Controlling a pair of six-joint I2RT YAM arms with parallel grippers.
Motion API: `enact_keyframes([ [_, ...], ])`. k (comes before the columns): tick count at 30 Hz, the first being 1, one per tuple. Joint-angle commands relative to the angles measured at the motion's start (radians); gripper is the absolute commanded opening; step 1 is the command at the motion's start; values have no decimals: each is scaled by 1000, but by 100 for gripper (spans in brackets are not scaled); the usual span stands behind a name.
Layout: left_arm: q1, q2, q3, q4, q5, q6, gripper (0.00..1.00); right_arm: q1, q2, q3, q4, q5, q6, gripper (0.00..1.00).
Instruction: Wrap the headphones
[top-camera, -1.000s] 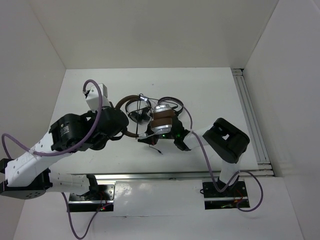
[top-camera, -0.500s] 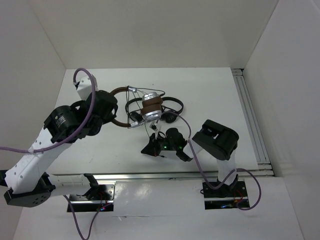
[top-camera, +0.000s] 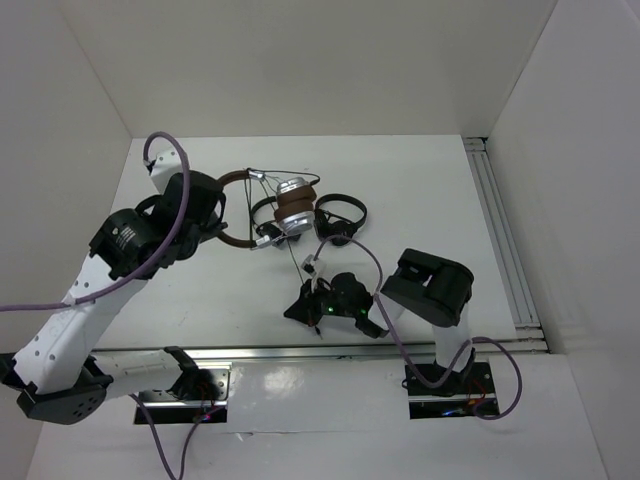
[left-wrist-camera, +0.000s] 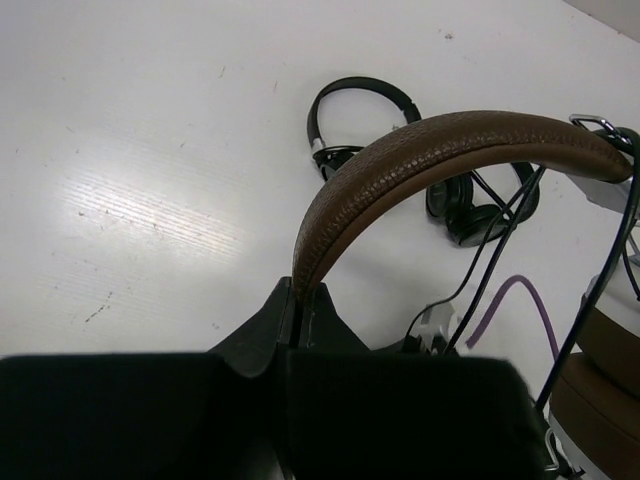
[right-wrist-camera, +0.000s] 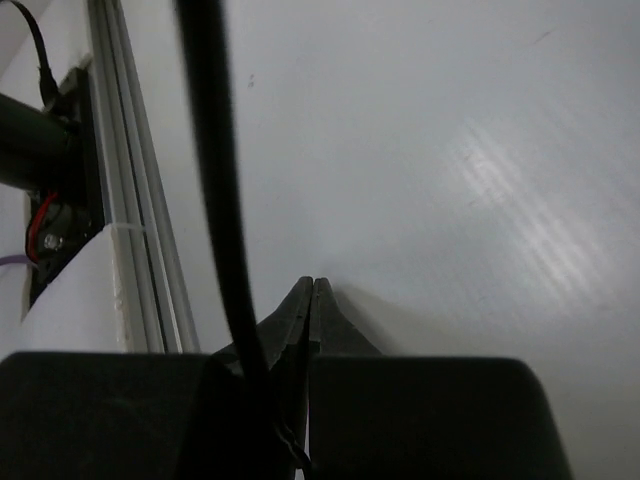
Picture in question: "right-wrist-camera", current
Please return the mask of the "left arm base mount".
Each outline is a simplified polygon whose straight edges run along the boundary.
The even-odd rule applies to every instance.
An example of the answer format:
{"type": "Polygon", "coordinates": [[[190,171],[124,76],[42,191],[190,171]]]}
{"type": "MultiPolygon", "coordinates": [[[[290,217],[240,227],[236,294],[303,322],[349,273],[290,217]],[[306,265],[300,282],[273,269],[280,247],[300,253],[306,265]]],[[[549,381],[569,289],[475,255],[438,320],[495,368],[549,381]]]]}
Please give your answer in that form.
{"type": "Polygon", "coordinates": [[[28,275],[25,311],[105,226],[101,167],[96,142],[90,74],[75,68],[63,81],[62,92],[70,101],[71,127],[76,135],[73,164],[62,184],[33,195],[27,218],[43,218],[34,241],[36,265],[28,275]]]}

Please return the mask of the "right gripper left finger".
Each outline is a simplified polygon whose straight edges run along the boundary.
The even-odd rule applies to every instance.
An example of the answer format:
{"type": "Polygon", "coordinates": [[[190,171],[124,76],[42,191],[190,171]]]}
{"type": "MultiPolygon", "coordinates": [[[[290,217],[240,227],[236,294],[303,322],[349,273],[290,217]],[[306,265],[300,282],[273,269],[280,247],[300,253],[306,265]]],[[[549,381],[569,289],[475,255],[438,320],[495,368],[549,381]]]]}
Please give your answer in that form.
{"type": "Polygon", "coordinates": [[[304,376],[308,370],[313,285],[312,277],[300,277],[278,307],[257,324],[271,380],[304,376]]]}

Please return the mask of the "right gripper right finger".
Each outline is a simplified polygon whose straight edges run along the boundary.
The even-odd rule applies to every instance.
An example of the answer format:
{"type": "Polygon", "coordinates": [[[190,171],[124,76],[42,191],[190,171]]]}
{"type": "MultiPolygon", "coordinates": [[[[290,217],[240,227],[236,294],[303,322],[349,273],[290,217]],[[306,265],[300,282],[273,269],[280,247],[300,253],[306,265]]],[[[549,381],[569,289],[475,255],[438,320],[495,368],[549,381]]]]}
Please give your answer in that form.
{"type": "Polygon", "coordinates": [[[309,343],[312,355],[382,355],[341,311],[327,278],[314,281],[309,310],[309,343]]]}

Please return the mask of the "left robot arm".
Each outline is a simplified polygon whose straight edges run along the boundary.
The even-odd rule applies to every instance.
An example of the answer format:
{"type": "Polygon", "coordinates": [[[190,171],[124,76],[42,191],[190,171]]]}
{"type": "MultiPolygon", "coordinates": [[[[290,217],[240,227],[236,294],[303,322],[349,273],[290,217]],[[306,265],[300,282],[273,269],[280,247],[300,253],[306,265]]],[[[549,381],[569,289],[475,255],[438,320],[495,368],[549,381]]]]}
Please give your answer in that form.
{"type": "Polygon", "coordinates": [[[80,156],[80,138],[60,119],[1,96],[1,183],[55,190],[80,156]]]}

